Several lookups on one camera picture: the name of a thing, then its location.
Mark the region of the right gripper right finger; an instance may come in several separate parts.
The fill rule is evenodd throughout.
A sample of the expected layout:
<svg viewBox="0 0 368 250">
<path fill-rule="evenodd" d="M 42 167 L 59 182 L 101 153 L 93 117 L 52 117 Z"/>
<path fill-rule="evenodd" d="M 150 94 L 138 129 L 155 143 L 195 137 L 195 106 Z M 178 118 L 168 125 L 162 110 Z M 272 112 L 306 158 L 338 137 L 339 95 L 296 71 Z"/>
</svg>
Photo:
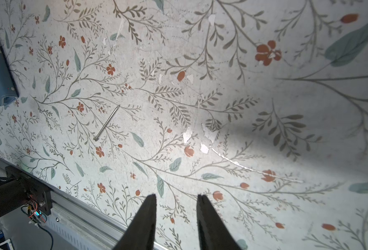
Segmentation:
<svg viewBox="0 0 368 250">
<path fill-rule="evenodd" d="M 196 204 L 201 250 L 240 250 L 206 195 L 198 195 Z"/>
</svg>

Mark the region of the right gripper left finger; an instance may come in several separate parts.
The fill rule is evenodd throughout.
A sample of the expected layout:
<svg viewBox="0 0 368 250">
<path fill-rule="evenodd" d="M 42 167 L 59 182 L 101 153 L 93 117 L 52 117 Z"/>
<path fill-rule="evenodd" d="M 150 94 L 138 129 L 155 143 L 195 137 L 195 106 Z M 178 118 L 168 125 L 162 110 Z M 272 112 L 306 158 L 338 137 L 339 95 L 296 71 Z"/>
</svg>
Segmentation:
<svg viewBox="0 0 368 250">
<path fill-rule="evenodd" d="M 153 250 L 157 221 L 157 197 L 148 195 L 113 250 Z"/>
</svg>

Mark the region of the steel nail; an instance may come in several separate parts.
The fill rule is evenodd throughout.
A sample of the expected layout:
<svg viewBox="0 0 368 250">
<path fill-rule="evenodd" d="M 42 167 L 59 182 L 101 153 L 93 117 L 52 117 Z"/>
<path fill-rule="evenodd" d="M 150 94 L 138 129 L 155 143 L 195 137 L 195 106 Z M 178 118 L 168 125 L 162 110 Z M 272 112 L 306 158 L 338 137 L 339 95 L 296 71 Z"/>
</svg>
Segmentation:
<svg viewBox="0 0 368 250">
<path fill-rule="evenodd" d="M 106 129 L 107 125 L 110 123 L 110 121 L 112 120 L 112 118 L 114 117 L 114 115 L 116 114 L 116 112 L 119 110 L 119 108 L 120 108 L 120 105 L 117 105 L 116 108 L 112 111 L 112 113 L 110 114 L 110 116 L 108 117 L 108 119 L 106 120 L 106 122 L 101 127 L 101 129 L 98 132 L 98 134 L 93 138 L 93 140 L 95 142 L 99 140 L 99 138 L 102 135 L 103 131 Z"/>
</svg>

